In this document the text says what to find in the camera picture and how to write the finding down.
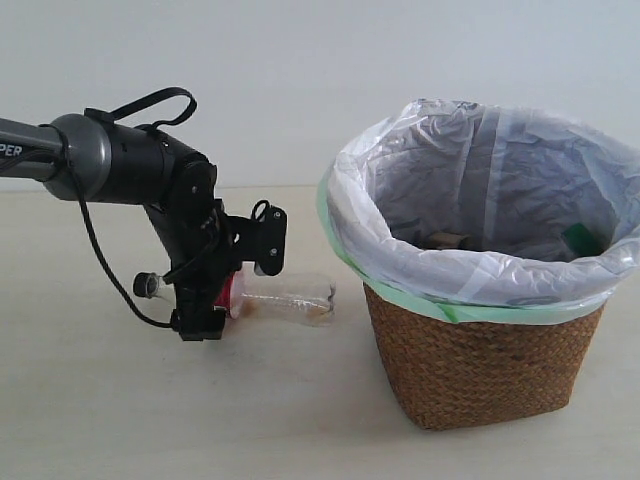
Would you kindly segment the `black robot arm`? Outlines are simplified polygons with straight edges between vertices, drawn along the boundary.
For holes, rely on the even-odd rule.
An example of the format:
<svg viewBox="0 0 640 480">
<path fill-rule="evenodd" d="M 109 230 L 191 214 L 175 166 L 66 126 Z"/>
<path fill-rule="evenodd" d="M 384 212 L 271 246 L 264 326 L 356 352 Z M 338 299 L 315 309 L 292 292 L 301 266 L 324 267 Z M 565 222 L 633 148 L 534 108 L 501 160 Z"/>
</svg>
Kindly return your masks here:
<svg viewBox="0 0 640 480">
<path fill-rule="evenodd" d="M 224 204 L 214 193 L 217 168 L 204 155 L 151 126 L 127 127 L 89 113 L 40 125 L 4 119 L 1 174 L 33 179 L 54 197 L 78 203 L 99 264 L 144 323 L 184 341 L 221 338 L 226 312 L 215 302 L 237 264 Z M 163 277 L 175 292 L 169 321 L 145 315 L 117 279 L 99 246 L 91 202 L 144 208 L 170 259 Z"/>
</svg>

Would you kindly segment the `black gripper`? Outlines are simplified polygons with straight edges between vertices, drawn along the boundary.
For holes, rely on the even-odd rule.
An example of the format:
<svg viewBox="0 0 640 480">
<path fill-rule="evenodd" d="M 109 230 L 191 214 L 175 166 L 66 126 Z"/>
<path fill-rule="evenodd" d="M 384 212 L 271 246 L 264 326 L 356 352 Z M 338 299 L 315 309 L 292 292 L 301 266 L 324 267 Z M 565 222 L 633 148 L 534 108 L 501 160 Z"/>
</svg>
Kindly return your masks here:
<svg viewBox="0 0 640 480">
<path fill-rule="evenodd" d="M 220 340 L 231 316 L 231 287 L 239 263 L 229 245 L 208 246 L 162 275 L 174 287 L 170 325 L 183 341 Z"/>
</svg>

